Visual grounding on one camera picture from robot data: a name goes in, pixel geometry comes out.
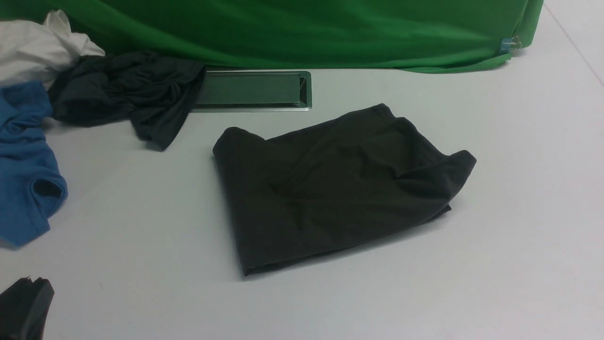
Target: blue shirt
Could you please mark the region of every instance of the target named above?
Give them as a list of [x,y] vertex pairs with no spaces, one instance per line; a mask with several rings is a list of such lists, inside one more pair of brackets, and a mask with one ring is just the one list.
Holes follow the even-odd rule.
[[0,239],[23,246],[50,228],[67,184],[40,127],[53,109],[39,81],[0,88]]

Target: table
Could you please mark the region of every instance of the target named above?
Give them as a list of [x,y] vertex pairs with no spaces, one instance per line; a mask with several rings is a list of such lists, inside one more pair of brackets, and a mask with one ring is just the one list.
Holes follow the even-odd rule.
[[[498,70],[311,70],[312,111],[195,113],[166,152],[127,122],[48,122],[69,185],[51,230],[0,249],[0,290],[48,278],[46,340],[602,339],[604,91],[544,11]],[[211,149],[386,103],[478,163],[443,218],[242,277]]]

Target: green backdrop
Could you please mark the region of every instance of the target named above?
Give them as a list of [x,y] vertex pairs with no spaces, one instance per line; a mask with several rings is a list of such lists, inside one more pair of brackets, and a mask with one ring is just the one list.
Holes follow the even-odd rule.
[[1,0],[0,19],[62,9],[109,53],[150,48],[249,68],[497,67],[533,40],[543,0]]

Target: clothing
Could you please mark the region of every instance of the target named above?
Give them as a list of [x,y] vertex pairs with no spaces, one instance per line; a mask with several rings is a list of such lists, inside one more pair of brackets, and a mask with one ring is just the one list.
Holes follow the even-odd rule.
[[476,162],[443,155],[383,104],[269,140],[229,128],[214,156],[244,275],[438,217]]
[[87,35],[71,32],[69,19],[61,10],[49,12],[42,25],[2,21],[0,36],[0,87],[39,80],[49,88],[80,56],[105,55]]
[[0,88],[0,239],[23,246],[50,228],[67,184],[40,125],[52,107],[37,80]]
[[42,340],[53,296],[43,278],[22,278],[0,294],[0,339]]
[[199,96],[205,66],[151,51],[86,57],[48,95],[54,118],[78,126],[130,119],[138,137],[165,150]]

